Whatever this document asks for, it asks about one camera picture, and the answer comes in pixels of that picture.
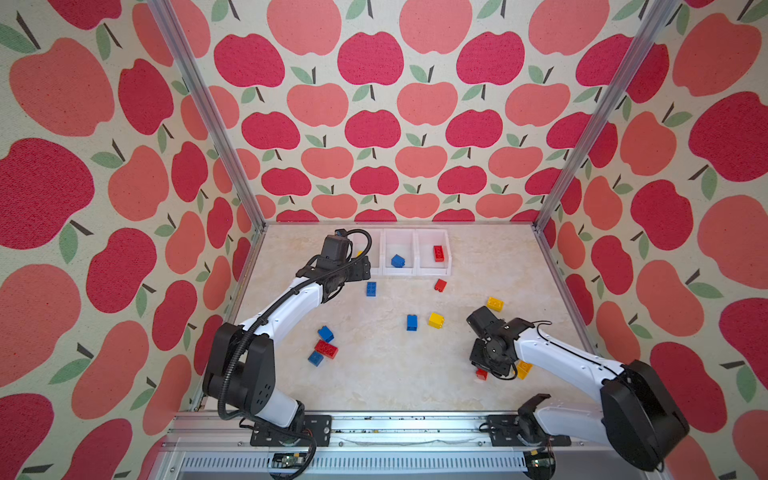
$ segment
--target lego brick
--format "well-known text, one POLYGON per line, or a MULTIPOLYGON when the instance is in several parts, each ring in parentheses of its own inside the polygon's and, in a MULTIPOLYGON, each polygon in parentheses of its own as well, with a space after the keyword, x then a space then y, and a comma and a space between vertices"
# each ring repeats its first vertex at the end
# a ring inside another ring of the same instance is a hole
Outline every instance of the lego brick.
POLYGON ((491 310, 496 310, 497 312, 501 312, 502 308, 504 308, 504 302, 502 302, 499 299, 491 297, 488 299, 487 307, 491 310))
POLYGON ((520 363, 518 363, 518 378, 520 380, 525 380, 525 377, 528 376, 532 368, 532 364, 520 360, 520 363))
POLYGON ((445 262, 445 256, 443 256, 442 253, 442 247, 440 245, 435 245, 435 262, 445 262))
POLYGON ((330 359, 336 358, 336 354, 339 352, 338 348, 331 345, 330 343, 323 342, 322 340, 317 341, 317 345, 315 345, 315 350, 317 352, 322 353, 323 355, 327 356, 330 359))
POLYGON ((438 315, 437 313, 433 313, 429 316, 429 321, 427 322, 429 326, 434 326, 436 329, 441 329, 442 324, 445 323, 445 319, 442 317, 442 315, 438 315))
POLYGON ((392 257, 392 266, 395 268, 403 268, 406 265, 406 259, 402 258, 400 255, 395 255, 392 257))
POLYGON ((310 357, 307 360, 309 360, 310 363, 313 364, 314 366, 319 366, 320 362, 323 361, 323 356, 320 355, 319 352, 312 352, 312 355, 310 355, 310 357))
POLYGON ((333 332, 331 332, 331 329, 327 326, 323 325, 323 328, 317 330, 318 335, 320 335, 320 338, 323 339, 323 342, 330 342, 333 340, 333 332))

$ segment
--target red apple print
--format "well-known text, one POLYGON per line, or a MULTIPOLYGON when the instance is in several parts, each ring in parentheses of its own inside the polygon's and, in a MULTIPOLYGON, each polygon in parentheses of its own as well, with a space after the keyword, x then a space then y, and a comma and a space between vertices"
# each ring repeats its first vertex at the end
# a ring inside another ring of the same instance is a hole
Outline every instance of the red apple print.
POLYGON ((491 147, 502 137, 502 117, 496 110, 466 112, 455 116, 445 129, 445 139, 454 147, 491 147))
POLYGON ((266 23, 277 43, 296 55, 328 55, 341 36, 341 13, 333 0, 274 0, 266 23))
POLYGON ((747 195, 714 204, 699 223, 701 253, 717 263, 725 277, 752 288, 768 289, 768 257, 755 255, 768 238, 768 214, 747 195))
POLYGON ((563 211, 568 215, 573 215, 581 205, 581 181, 577 178, 571 180, 571 184, 565 190, 563 197, 560 199, 560 203, 563 206, 563 211))
POLYGON ((752 67, 762 44, 760 30, 734 25, 722 13, 698 23, 680 46, 672 80, 694 97, 719 94, 752 67))
POLYGON ((214 48, 214 63, 222 78, 235 87, 276 87, 286 76, 280 54, 269 40, 255 33, 222 38, 214 48))
POLYGON ((56 266, 26 265, 8 275, 0 286, 0 328, 8 332, 0 336, 0 362, 4 365, 0 387, 45 363, 58 339, 78 321, 80 308, 78 286, 56 266), (25 332, 14 334, 20 318, 25 319, 25 332), (30 335, 39 335, 34 349, 25 348, 30 335))
POLYGON ((488 183, 485 170, 473 167, 453 167, 446 170, 437 180, 437 188, 444 194, 478 194, 488 183))
POLYGON ((140 323, 129 320, 113 326, 74 386, 75 416, 91 420, 111 412, 131 392, 148 356, 149 339, 140 323))
POLYGON ((720 314, 723 338, 744 356, 755 376, 768 386, 768 299, 747 298, 731 303, 720 314))
POLYGON ((170 166, 170 181, 176 195, 185 202, 197 198, 197 192, 208 179, 208 163, 203 151, 190 141, 181 145, 181 151, 174 155, 170 166))
POLYGON ((568 287, 568 291, 571 292, 571 296, 574 298, 576 307, 581 314, 581 319, 584 320, 585 325, 592 323, 594 318, 594 304, 592 303, 592 294, 589 293, 587 284, 581 275, 573 273, 568 275, 565 279, 565 286, 568 287))
POLYGON ((259 150, 282 148, 292 150, 299 146, 301 136, 296 124, 285 114, 251 114, 243 120, 243 138, 259 150))
POLYGON ((81 30, 91 30, 105 18, 120 18, 122 13, 119 0, 86 5, 79 5, 72 0, 48 0, 48 3, 64 20, 81 30))
POLYGON ((400 78, 403 65, 400 45, 385 31, 356 33, 339 48, 339 73, 354 85, 391 85, 400 78))
POLYGON ((669 180, 656 180, 638 190, 630 213, 645 229, 650 242, 662 250, 680 247, 694 231, 690 201, 677 194, 669 180))
POLYGON ((400 140, 400 123, 387 110, 363 110, 346 121, 344 134, 358 148, 390 148, 400 140))
POLYGON ((481 33, 458 54, 456 74, 466 84, 506 85, 518 76, 525 63, 525 46, 513 31, 481 33))
POLYGON ((43 54, 19 58, 8 83, 24 112, 57 135, 88 137, 114 115, 107 74, 91 51, 71 38, 59 38, 43 54))
POLYGON ((23 138, 0 161, 0 245, 45 245, 94 196, 88 167, 75 154, 41 138, 23 138))
POLYGON ((621 295, 632 286, 632 257, 621 247, 618 238, 613 235, 598 238, 592 245, 591 259, 609 292, 621 295))
POLYGON ((474 222, 475 214, 471 210, 443 210, 432 218, 433 222, 474 222))
POLYGON ((140 134, 152 135, 174 113, 174 99, 165 78, 143 58, 120 73, 118 98, 126 120, 140 134))
POLYGON ((214 207, 208 212, 206 231, 208 240, 214 248, 221 248, 232 228, 232 207, 222 197, 214 200, 214 207))
POLYGON ((546 195, 560 177, 560 169, 549 167, 531 175, 525 182, 525 191, 531 195, 546 195))
POLYGON ((194 371, 198 375, 205 373, 205 365, 208 364, 210 348, 214 345, 216 330, 219 329, 222 323, 224 323, 224 320, 221 318, 221 315, 211 315, 205 321, 205 325, 203 325, 203 332, 194 346, 194 371))
MULTIPOLYGON (((561 118, 549 129, 547 145, 552 148, 575 147, 590 118, 591 115, 581 112, 561 118)), ((618 145, 619 138, 616 125, 610 122, 606 123, 603 131, 598 135, 598 139, 589 150, 590 161, 597 168, 605 167, 613 159, 618 145)))
POLYGON ((705 111, 690 131, 690 151, 718 174, 746 182, 768 172, 768 107, 752 91, 725 97, 705 111))
POLYGON ((400 181, 389 167, 363 167, 349 178, 349 185, 361 195, 394 194, 400 181))
POLYGON ((131 423, 126 419, 102 423, 74 450, 69 470, 61 480, 110 480, 123 461, 133 436, 131 423))
POLYGON ((659 343, 650 351, 650 365, 690 426, 706 433, 725 426, 728 413, 723 390, 693 350, 679 343, 659 343))
MULTIPOLYGON (((576 67, 576 80, 585 87, 610 84, 631 42, 632 38, 619 34, 592 45, 576 67)), ((651 47, 627 87, 632 101, 638 104, 649 101, 664 83, 669 67, 667 46, 651 47)))
POLYGON ((13 480, 30 455, 43 443, 53 425, 51 402, 37 393, 18 393, 0 399, 0 435, 4 439, 0 478, 13 480))
POLYGON ((312 190, 310 179, 297 168, 272 168, 261 176, 261 186, 272 195, 307 195, 312 190))
POLYGON ((187 322, 197 308, 197 289, 186 280, 177 280, 165 290, 163 302, 154 311, 152 341, 167 352, 181 340, 187 322))
POLYGON ((531 45, 544 55, 573 55, 592 43, 605 26, 607 0, 545 0, 528 24, 531 45))
POLYGON ((179 412, 191 380, 192 367, 185 355, 176 355, 168 361, 160 383, 157 384, 157 389, 144 409, 144 418, 141 422, 144 433, 157 435, 165 430, 179 412))
POLYGON ((157 262, 152 239, 134 228, 109 236, 107 246, 91 259, 85 292, 96 310, 116 313, 131 304, 157 262))
POLYGON ((469 0, 408 0, 400 11, 402 40, 420 54, 451 53, 471 24, 469 0))
POLYGON ((246 237, 241 237, 237 241, 237 248, 235 253, 232 254, 232 275, 235 277, 235 281, 240 281, 240 274, 243 273, 243 267, 245 266, 245 260, 248 258, 248 252, 250 252, 250 242, 246 237))
POLYGON ((317 220, 317 217, 315 217, 315 214, 313 214, 309 210, 283 210, 282 212, 277 214, 277 217, 275 218, 275 221, 278 221, 278 222, 319 222, 320 220, 317 220))

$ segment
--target apple wallpaper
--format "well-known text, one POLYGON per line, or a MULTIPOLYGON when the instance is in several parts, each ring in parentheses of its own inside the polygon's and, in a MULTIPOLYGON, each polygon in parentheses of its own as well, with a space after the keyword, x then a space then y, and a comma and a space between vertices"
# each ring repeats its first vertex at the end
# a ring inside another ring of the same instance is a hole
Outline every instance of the apple wallpaper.
POLYGON ((766 14, 681 3, 548 228, 598 350, 650 363, 687 417, 676 480, 768 478, 766 14))
MULTIPOLYGON (((531 220, 649 6, 193 2, 206 54, 182 4, 177 17, 267 222, 531 220)), ((652 97, 669 61, 654 50, 629 101, 652 97)), ((594 161, 616 148, 608 125, 594 161)))
POLYGON ((0 24, 0 479, 144 479, 254 230, 146 3, 0 24))

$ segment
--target apple print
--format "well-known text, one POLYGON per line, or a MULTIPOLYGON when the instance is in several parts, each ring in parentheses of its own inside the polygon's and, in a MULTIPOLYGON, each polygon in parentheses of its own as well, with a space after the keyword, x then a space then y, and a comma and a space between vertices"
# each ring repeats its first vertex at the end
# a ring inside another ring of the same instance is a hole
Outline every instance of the apple print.
POLYGON ((693 350, 679 343, 658 343, 650 351, 650 365, 690 426, 705 433, 715 433, 725 426, 728 413, 723 390, 693 350))
POLYGON ((245 141, 259 150, 292 150, 301 141, 296 124, 279 111, 251 114, 243 120, 241 128, 245 141))
POLYGON ((93 197, 91 172, 75 154, 41 138, 16 141, 0 161, 0 245, 45 245, 93 197))
POLYGON ((356 33, 347 39, 339 47, 337 64, 344 80, 353 85, 391 85, 400 78, 404 61, 395 37, 380 31, 375 35, 356 33))
POLYGON ((373 195, 373 202, 378 203, 377 194, 391 195, 397 191, 400 181, 397 174, 389 167, 363 167, 349 178, 349 185, 356 193, 366 195, 362 199, 363 204, 370 201, 373 195))
POLYGON ((613 235, 598 238, 592 245, 591 259, 609 292, 621 295, 632 286, 632 257, 621 247, 618 238, 613 235))
POLYGON ((491 147, 502 137, 504 125, 496 110, 467 110, 456 115, 445 129, 445 139, 454 147, 491 147))
POLYGON ((400 11, 400 34, 420 54, 451 53, 472 25, 469 0, 408 0, 400 11))
POLYGON ((181 151, 174 155, 170 167, 170 181, 176 195, 185 202, 197 198, 200 187, 208 179, 208 162, 203 151, 190 141, 181 145, 181 151))
POLYGON ((650 176, 661 172, 674 157, 677 137, 669 128, 659 124, 649 111, 639 114, 627 126, 621 137, 621 161, 629 164, 632 173, 650 176))
POLYGON ((94 308, 117 313, 131 304, 157 262, 152 239, 134 228, 112 233, 107 246, 91 259, 85 292, 94 308))
POLYGON ((328 55, 341 36, 341 13, 333 0, 272 0, 266 23, 277 43, 296 55, 328 55))
POLYGON ((690 131, 690 151, 709 161, 726 180, 746 182, 768 172, 768 107, 741 91, 705 111, 690 131))
MULTIPOLYGON (((610 84, 631 42, 632 38, 618 34, 592 45, 576 67, 576 81, 585 87, 610 84)), ((632 101, 649 101, 664 83, 669 67, 667 46, 654 44, 627 87, 632 101)))
POLYGON ((125 119, 144 135, 152 135, 174 113, 174 99, 165 78, 143 58, 120 73, 118 98, 125 119))
POLYGON ((389 210, 363 210, 355 215, 355 222, 396 222, 397 217, 389 210))
POLYGON ((672 70, 678 87, 694 97, 718 94, 752 67, 763 43, 760 30, 734 25, 722 13, 699 22, 680 46, 672 70))
POLYGON ((630 213, 644 228, 648 240, 662 250, 675 250, 694 231, 690 201, 679 195, 669 180, 656 180, 638 190, 630 213))
POLYGON ((768 289, 768 257, 763 251, 768 238, 768 214, 763 205, 747 195, 726 197, 714 204, 699 223, 701 253, 717 264, 725 277, 768 289))
POLYGON ((57 135, 91 136, 114 115, 107 74, 91 51, 71 38, 13 62, 8 83, 24 112, 57 135))
MULTIPOLYGON (((552 148, 575 147, 591 117, 589 114, 578 112, 561 118, 547 132, 547 145, 552 148)), ((608 165, 613 160, 618 143, 616 125, 611 122, 606 123, 603 131, 598 135, 598 139, 594 141, 589 150, 592 164, 597 168, 608 165)))
POLYGON ((531 16, 528 39, 544 55, 573 55, 592 43, 605 26, 607 0, 545 0, 531 16))
POLYGON ((214 63, 221 77, 235 87, 276 87, 286 76, 280 54, 269 40, 255 33, 222 38, 214 48, 214 63))
POLYGON ((319 222, 315 214, 308 210, 283 210, 277 214, 277 222, 319 222))
POLYGON ((506 85, 518 76, 524 63, 525 46, 516 33, 494 35, 487 31, 462 47, 456 74, 466 84, 506 85))
POLYGON ((3 280, 0 308, 5 312, 0 317, 1 328, 13 332, 17 319, 23 318, 26 331, 24 335, 0 337, 0 361, 5 365, 0 370, 0 387, 5 387, 51 358, 59 338, 80 317, 80 291, 69 274, 57 266, 25 265, 3 280), (28 335, 39 335, 34 349, 25 348, 28 335))

